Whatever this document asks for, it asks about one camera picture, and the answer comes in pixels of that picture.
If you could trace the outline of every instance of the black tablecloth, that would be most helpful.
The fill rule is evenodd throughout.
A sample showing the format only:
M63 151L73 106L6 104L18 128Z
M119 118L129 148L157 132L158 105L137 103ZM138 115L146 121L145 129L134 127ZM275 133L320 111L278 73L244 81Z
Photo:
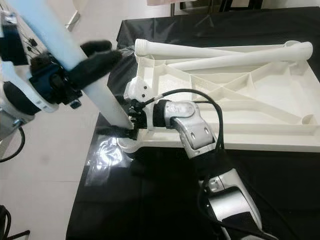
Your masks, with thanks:
M308 62L319 79L319 16L320 8L305 7L125 20L118 34L118 48L134 45L136 38L199 47L310 41L314 52ZM111 91L123 93L136 70L135 58L124 58L110 75ZM319 153L227 153L302 239L320 239ZM89 167L84 168L66 239L215 239L210 224L197 210L197 177L184 150L143 148L135 159L150 171L149 178L132 176L129 168L114 167L104 184L85 186ZM277 215L250 193L264 229L280 239L293 239Z

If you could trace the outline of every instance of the white rod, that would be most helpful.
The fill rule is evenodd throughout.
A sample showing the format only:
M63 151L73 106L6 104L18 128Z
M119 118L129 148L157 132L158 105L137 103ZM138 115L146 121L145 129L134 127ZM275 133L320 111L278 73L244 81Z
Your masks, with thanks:
M58 20L45 0L7 0L66 70L73 69L87 56ZM133 124L107 84L96 81L83 91L113 126L132 129Z
M188 71L199 69L212 69L232 66L245 66L281 61L303 61L308 60L313 53L313 45L310 42L296 43L292 46L253 51L237 55L219 56L192 61L184 61L168 64L174 69Z
M226 51L218 49L209 49L193 46L181 46L159 42L151 42L145 39L136 39L134 45L134 52L137 56L143 57L147 55L158 55L166 57L201 59L213 58L220 56L228 56L241 54L236 51Z

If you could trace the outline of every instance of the white plastic tube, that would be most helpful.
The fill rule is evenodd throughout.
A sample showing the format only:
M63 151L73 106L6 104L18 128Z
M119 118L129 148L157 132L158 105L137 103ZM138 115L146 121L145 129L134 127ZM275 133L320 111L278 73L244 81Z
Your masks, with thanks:
M45 0L7 0L7 2L16 9L66 70L73 69L87 58ZM133 128L128 115L103 81L98 80L85 87L83 91L111 125L127 129Z
M145 39L136 39L134 52L139 57L158 55L177 58L213 58L227 55L240 54L240 52L209 49L193 46L181 46L166 43L151 42Z
M308 60L313 53L313 45L310 42L296 43L292 46L253 51L236 55L219 56L192 61L184 61L168 64L169 67L187 71L199 69L212 69L232 66L245 66L280 61Z

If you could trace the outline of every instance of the tiled floor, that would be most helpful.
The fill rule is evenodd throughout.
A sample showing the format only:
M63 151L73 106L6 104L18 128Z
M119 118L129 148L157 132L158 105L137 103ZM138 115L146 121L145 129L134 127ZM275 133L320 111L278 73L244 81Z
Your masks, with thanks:
M72 34L79 43L109 39L116 45L121 20L169 14L169 5L149 7L146 0L89 1ZM0 205L11 212L11 235L30 229L29 240L65 238L98 116L86 96L81 102L77 110L61 105L53 114L38 113L24 127L23 151L0 164ZM12 142L19 144L19 137ZM15 149L17 145L11 144L8 151Z

